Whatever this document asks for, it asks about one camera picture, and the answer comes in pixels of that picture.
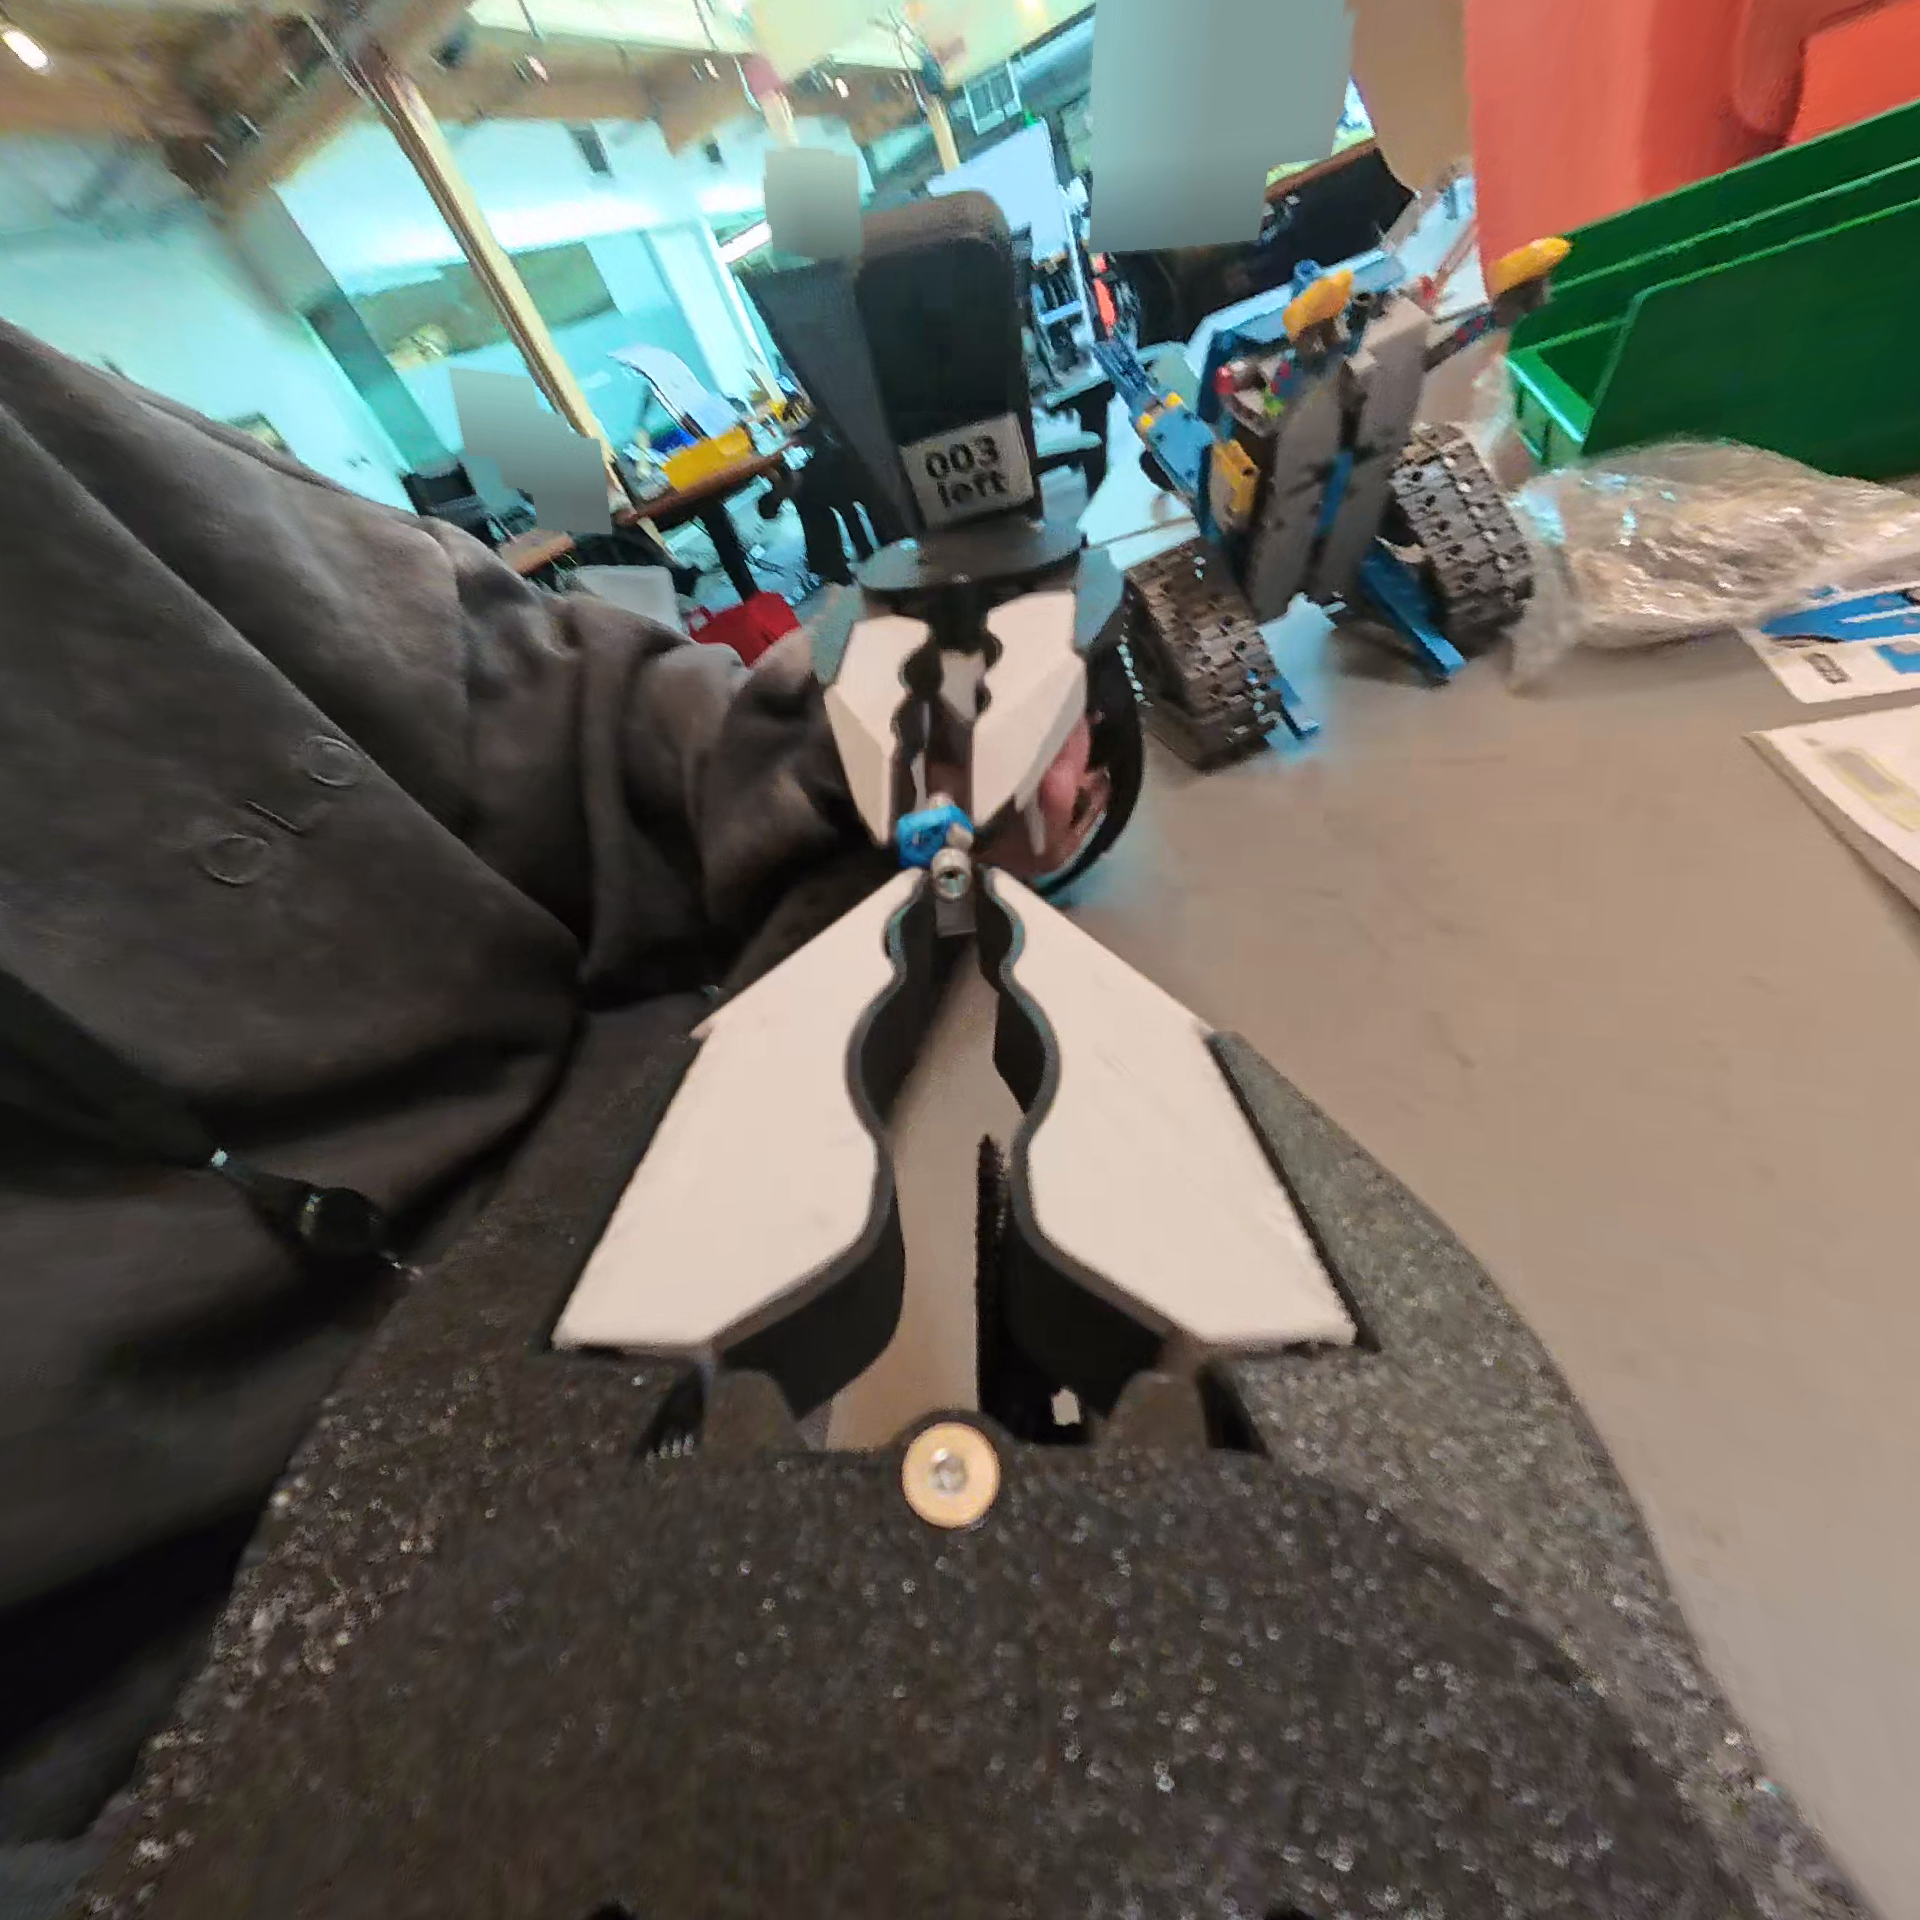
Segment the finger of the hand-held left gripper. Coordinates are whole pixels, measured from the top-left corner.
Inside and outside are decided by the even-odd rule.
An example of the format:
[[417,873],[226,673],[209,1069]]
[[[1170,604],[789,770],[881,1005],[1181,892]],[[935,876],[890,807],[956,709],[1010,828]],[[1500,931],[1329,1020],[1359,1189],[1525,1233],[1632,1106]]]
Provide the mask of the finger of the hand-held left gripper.
[[863,614],[824,638],[824,714],[847,794],[880,849],[922,797],[922,698],[909,677],[922,621]]
[[1029,812],[1087,706],[1073,593],[1023,593],[988,613],[981,646],[950,654],[950,766],[974,844]]

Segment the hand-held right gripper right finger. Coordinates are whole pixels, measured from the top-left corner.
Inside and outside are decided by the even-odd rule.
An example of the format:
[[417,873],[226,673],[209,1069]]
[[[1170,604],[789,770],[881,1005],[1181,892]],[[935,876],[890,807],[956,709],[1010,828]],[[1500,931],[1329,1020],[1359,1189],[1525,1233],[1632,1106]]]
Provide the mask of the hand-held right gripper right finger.
[[1256,1130],[1229,1036],[998,871],[975,901],[1006,1150],[1002,1326],[1049,1386],[1348,1351],[1359,1319]]

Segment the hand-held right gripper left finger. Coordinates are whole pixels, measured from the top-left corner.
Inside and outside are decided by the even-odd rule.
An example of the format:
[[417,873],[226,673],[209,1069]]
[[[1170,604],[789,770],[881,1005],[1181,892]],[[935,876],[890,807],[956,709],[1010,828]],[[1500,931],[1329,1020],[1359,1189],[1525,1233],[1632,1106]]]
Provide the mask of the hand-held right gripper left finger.
[[552,1348],[830,1404],[901,1317],[886,1122],[918,1050],[921,873],[901,871],[697,1026]]

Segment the person's left forearm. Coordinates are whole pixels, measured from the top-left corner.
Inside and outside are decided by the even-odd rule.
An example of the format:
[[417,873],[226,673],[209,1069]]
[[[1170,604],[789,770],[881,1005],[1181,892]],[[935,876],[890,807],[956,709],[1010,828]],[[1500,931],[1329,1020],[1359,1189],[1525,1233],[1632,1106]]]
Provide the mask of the person's left forearm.
[[789,633],[756,666],[589,595],[464,598],[471,849],[589,1004],[730,990],[890,873]]

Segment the grey desk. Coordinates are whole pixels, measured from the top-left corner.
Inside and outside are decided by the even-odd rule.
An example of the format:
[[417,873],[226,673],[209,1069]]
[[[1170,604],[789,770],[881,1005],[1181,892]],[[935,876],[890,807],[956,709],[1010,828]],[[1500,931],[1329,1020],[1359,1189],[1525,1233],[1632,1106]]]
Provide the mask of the grey desk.
[[1321,734],[1152,750],[1069,911],[1488,1266],[1772,1780],[1914,1915],[1914,915],[1756,751],[1740,638],[1430,687],[1269,636]]

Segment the person's left hand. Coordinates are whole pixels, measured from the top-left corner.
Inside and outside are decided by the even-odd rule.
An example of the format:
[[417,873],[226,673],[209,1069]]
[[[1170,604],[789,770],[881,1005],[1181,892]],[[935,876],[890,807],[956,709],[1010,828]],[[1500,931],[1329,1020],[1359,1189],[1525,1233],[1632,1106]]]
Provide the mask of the person's left hand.
[[1076,859],[1092,850],[1112,809],[1112,773],[1080,718],[1062,740],[1026,817],[1029,878],[1065,883]]

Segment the blue tracked toy robot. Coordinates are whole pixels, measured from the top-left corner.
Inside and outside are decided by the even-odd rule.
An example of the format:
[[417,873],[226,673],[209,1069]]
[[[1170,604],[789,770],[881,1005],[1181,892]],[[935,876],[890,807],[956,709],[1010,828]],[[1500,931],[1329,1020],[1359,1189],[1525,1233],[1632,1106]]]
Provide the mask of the blue tracked toy robot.
[[1127,572],[1125,646],[1145,725],[1192,770],[1317,731],[1263,627],[1296,602],[1394,636],[1448,683],[1514,627],[1530,562],[1500,483],[1453,423],[1418,421],[1428,373],[1504,338],[1570,253],[1546,235],[1496,259],[1453,321],[1425,281],[1297,279],[1223,327],[1189,405],[1213,427],[1192,539]]

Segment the person's dark hoodie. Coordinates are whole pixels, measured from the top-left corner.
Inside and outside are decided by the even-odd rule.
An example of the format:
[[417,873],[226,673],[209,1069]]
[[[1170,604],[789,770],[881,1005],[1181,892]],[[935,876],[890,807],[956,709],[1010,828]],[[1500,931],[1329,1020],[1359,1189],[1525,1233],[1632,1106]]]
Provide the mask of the person's dark hoodie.
[[5,1915],[52,1915],[351,1357],[568,1068],[471,846],[479,541],[1,343]]

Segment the clear plastic bag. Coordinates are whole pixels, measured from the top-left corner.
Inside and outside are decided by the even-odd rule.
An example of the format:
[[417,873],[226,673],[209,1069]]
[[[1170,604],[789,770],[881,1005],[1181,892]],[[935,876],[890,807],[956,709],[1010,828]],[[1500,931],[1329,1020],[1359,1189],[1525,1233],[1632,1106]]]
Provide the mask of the clear plastic bag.
[[1876,484],[1722,441],[1541,471],[1508,503],[1530,562],[1505,641],[1514,687],[1578,651],[1756,629],[1818,588],[1888,586],[1917,558],[1914,477]]

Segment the orange felt tote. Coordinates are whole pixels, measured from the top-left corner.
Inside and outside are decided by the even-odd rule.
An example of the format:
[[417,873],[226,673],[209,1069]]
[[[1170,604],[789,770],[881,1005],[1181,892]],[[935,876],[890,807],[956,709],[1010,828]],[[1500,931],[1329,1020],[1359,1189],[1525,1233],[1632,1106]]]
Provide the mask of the orange felt tote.
[[1478,259],[1912,105],[1914,3],[1469,3]]

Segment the green storage bin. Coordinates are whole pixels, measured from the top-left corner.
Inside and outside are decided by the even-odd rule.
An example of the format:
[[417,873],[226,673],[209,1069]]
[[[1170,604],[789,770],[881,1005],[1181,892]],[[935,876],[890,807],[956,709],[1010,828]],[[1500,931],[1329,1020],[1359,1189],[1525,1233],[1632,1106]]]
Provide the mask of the green storage bin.
[[1917,105],[1577,229],[1504,354],[1544,466],[1733,441],[1917,466]]

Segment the instruction booklet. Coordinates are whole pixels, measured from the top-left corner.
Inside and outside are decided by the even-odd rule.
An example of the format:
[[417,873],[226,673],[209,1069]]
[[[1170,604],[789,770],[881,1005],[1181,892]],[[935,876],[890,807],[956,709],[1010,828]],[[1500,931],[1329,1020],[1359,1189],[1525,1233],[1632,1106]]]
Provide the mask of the instruction booklet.
[[1917,705],[1822,711],[1746,742],[1888,889],[1917,908]]

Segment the blue sticker sheet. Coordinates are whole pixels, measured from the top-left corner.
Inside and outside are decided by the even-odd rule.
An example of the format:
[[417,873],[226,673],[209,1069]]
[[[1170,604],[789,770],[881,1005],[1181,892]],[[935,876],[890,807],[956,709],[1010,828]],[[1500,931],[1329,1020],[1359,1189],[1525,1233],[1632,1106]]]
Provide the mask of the blue sticker sheet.
[[1917,694],[1917,580],[1870,590],[1818,588],[1808,602],[1742,630],[1799,705]]

